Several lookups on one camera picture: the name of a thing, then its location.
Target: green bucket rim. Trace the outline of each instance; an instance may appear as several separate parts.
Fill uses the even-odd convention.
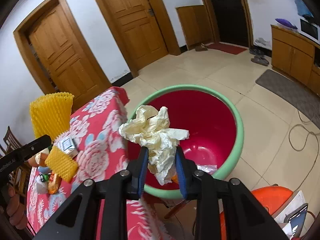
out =
[[[236,128],[237,128],[236,140],[230,152],[229,157],[225,160],[225,162],[221,165],[221,167],[218,168],[218,170],[212,175],[215,179],[225,179],[231,173],[231,171],[235,168],[236,164],[240,159],[240,155],[241,155],[243,143],[244,143],[244,128],[243,128],[241,116],[237,108],[235,107],[235,105],[228,98],[226,98],[224,95],[220,94],[216,90],[210,89],[208,87],[203,87],[198,85],[188,85],[188,84],[175,85],[175,86],[163,88],[161,90],[154,92],[153,94],[151,94],[150,96],[142,100],[138,104],[138,106],[135,108],[133,113],[130,115],[129,120],[135,118],[135,115],[136,115],[135,113],[139,106],[147,105],[149,102],[158,98],[159,96],[162,96],[164,94],[167,94],[173,91],[178,91],[178,90],[197,90],[204,93],[208,93],[220,99],[231,110],[236,121]],[[174,189],[174,190],[159,189],[159,188],[155,188],[145,184],[144,191],[159,198],[165,198],[165,199],[183,198],[179,189]]]

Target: wooden door frame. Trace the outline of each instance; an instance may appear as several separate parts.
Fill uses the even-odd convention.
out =
[[[207,9],[208,16],[211,22],[211,29],[212,29],[212,35],[214,37],[215,42],[220,41],[220,34],[219,34],[219,28],[218,28],[218,22],[217,18],[214,12],[214,7],[211,2],[211,0],[202,0],[204,6]],[[248,0],[241,0],[241,4],[244,9],[244,16],[245,21],[247,25],[247,33],[248,33],[248,47],[251,48],[253,46],[253,31],[252,31],[252,22],[251,22],[251,16],[250,16],[250,10],[249,10],[249,4]]]
[[[114,39],[116,40],[116,43],[124,57],[124,59],[126,60],[131,73],[134,77],[138,76],[138,71],[137,71],[137,67],[136,64],[133,60],[133,58],[131,57],[130,53],[129,53],[129,49],[127,47],[127,45],[124,42],[124,39],[121,35],[121,32],[117,26],[117,23],[115,22],[115,20],[112,17],[112,13],[109,9],[109,6],[105,3],[104,0],[96,0],[97,5],[114,37]],[[160,31],[162,33],[162,36],[164,38],[164,43],[167,46],[168,52],[171,55],[180,55],[181,51],[177,42],[177,38],[176,35],[173,31],[173,27],[171,24],[171,21],[169,19],[167,10],[164,6],[164,3],[162,0],[149,0],[150,5],[155,13]]]
[[[101,69],[97,59],[94,57],[92,51],[90,50],[87,42],[85,41],[82,33],[70,11],[70,8],[66,0],[44,0],[40,5],[38,5],[13,31],[13,36],[17,43],[20,54],[29,69],[32,77],[42,90],[44,94],[55,93],[54,87],[51,85],[47,77],[44,75],[44,72],[40,68],[35,56],[33,55],[31,48],[28,43],[27,30],[49,9],[52,9],[56,5],[60,4],[62,11],[64,12],[67,20],[73,30],[74,35],[76,36],[80,46],[82,47],[85,55],[87,56],[89,62],[92,64],[92,67],[97,72],[97,74],[102,78],[102,81],[111,86],[110,81],[106,77],[105,73]]]

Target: table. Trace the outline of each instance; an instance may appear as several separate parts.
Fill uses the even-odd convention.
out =
[[[119,135],[119,126],[127,121],[124,107],[129,102],[124,89],[111,87],[71,116],[70,130],[55,141],[71,135],[79,154],[75,157],[79,165],[70,183],[62,181],[56,194],[37,194],[34,181],[39,172],[31,171],[27,195],[27,217],[38,232],[66,198],[85,179],[96,182],[109,179],[114,173],[127,167],[125,140]],[[97,239],[100,239],[102,213],[99,214]],[[172,239],[155,211],[143,199],[127,201],[128,239]]]

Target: cabinet door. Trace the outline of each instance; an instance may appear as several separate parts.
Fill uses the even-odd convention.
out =
[[[320,95],[320,76],[314,71],[311,71],[308,88]]]
[[[313,58],[293,48],[290,75],[307,85],[311,73]]]
[[[272,41],[272,65],[290,73],[292,47],[278,40]]]

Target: blue gripper pad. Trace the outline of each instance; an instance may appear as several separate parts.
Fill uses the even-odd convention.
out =
[[[148,158],[149,158],[149,150],[147,147],[141,147],[140,155],[144,154],[143,158],[143,164],[141,167],[141,171],[139,174],[139,180],[138,180],[138,195],[139,198],[142,197],[143,189],[144,189],[144,183],[146,181],[146,175],[147,175],[147,167],[148,167]]]
[[[187,198],[187,184],[186,184],[186,176],[184,175],[180,155],[178,152],[176,153],[176,171],[178,175],[180,192],[183,198]]]

